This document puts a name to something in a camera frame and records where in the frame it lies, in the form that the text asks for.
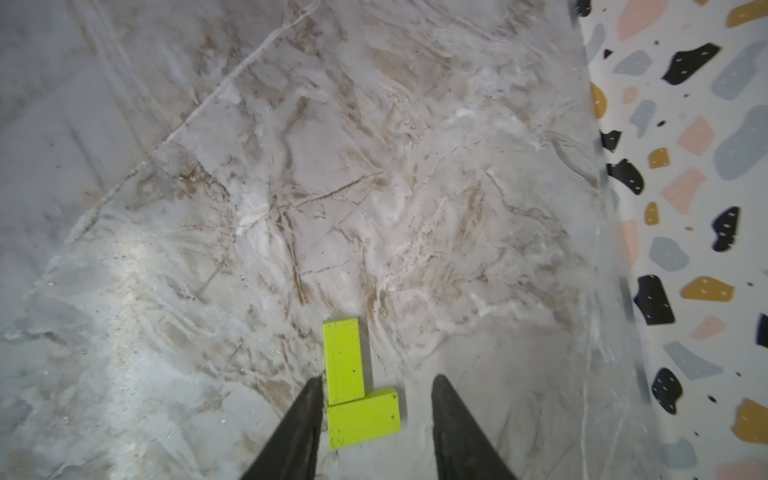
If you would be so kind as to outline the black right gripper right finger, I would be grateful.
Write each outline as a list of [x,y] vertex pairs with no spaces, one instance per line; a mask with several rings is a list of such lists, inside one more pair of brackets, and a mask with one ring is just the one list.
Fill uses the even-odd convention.
[[439,479],[516,479],[445,375],[435,377],[431,400]]

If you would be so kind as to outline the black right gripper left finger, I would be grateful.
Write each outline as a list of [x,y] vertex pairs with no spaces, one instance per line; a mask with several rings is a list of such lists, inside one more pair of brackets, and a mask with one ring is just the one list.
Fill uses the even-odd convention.
[[314,479],[323,401],[322,378],[310,378],[241,479]]

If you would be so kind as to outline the lime green block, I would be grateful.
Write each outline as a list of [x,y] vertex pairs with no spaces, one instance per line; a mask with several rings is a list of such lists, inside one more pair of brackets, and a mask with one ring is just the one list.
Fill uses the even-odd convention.
[[329,404],[362,399],[365,384],[358,319],[324,323],[323,339]]
[[401,431],[398,392],[382,388],[327,408],[329,447],[338,450]]

